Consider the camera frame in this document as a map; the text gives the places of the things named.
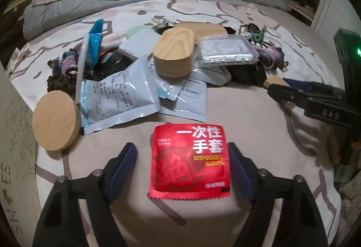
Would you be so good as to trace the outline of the person's right hand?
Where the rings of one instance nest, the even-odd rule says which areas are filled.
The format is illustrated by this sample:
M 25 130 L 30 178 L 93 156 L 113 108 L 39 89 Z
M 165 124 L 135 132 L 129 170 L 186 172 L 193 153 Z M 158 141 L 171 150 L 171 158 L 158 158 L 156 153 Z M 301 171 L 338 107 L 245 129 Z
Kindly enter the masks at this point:
M 341 147 L 346 139 L 346 129 L 341 127 L 330 127 L 327 139 L 327 150 L 332 165 L 338 164 L 341 160 Z

